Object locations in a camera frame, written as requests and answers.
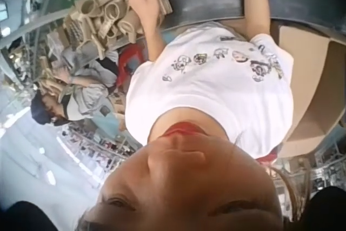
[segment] red chair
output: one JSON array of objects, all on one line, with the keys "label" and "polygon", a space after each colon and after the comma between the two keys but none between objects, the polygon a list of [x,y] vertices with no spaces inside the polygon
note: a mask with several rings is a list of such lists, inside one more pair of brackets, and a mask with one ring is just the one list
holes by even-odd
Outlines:
[{"label": "red chair", "polygon": [[119,75],[117,78],[116,85],[117,87],[120,87],[126,79],[131,76],[127,70],[126,65],[132,58],[137,58],[139,61],[139,64],[144,63],[144,57],[143,57],[143,49],[144,46],[140,43],[135,44],[129,44],[120,54],[119,56]]}]

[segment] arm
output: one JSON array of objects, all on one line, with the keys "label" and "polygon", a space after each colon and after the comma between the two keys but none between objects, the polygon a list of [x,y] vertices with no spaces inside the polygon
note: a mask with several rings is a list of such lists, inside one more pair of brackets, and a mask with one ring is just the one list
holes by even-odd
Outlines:
[{"label": "arm", "polygon": [[97,81],[91,77],[87,76],[72,76],[70,77],[70,84],[81,85],[87,88],[91,84],[102,84],[100,81]]},{"label": "arm", "polygon": [[85,88],[87,88],[91,84],[102,84],[100,81],[97,81],[91,77],[71,76],[70,71],[66,67],[58,69],[54,76],[67,84],[81,85]]},{"label": "arm", "polygon": [[164,48],[166,47],[166,42],[162,38],[159,29],[154,30],[153,33],[146,33],[145,39],[148,46],[149,60],[154,62],[163,52]]},{"label": "arm", "polygon": [[268,0],[244,0],[246,32],[248,39],[259,34],[270,34],[270,9]]},{"label": "arm", "polygon": [[166,47],[166,42],[157,28],[159,2],[158,0],[129,0],[129,4],[141,20],[148,44],[149,60],[154,62]]}]

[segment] person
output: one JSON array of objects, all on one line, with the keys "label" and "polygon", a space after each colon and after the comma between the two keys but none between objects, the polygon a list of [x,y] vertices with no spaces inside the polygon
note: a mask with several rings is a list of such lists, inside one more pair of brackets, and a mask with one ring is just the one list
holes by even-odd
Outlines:
[{"label": "person", "polygon": [[131,79],[125,121],[144,147],[109,175],[77,231],[283,230],[255,159],[292,124],[293,58],[270,36],[268,0],[244,1],[245,38],[213,22],[166,45],[158,0],[129,0],[149,61]]},{"label": "person", "polygon": [[31,101],[32,118],[39,124],[53,123],[62,126],[71,121],[92,118],[104,104],[103,97],[115,87],[118,76],[117,65],[109,58],[91,61],[85,68],[71,75],[66,66],[55,71],[58,80],[69,84],[69,88],[53,80],[45,84],[54,94],[37,90]]}]

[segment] hand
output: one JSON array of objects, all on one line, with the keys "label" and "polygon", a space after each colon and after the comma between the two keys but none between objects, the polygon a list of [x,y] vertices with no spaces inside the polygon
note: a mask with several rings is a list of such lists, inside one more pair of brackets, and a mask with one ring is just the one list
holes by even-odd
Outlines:
[{"label": "hand", "polygon": [[129,0],[129,5],[139,16],[144,33],[154,33],[160,11],[158,0]]},{"label": "hand", "polygon": [[70,83],[71,80],[71,74],[70,71],[67,67],[61,67],[57,69],[54,73],[54,77],[57,78],[58,80],[61,80],[67,84]]}]

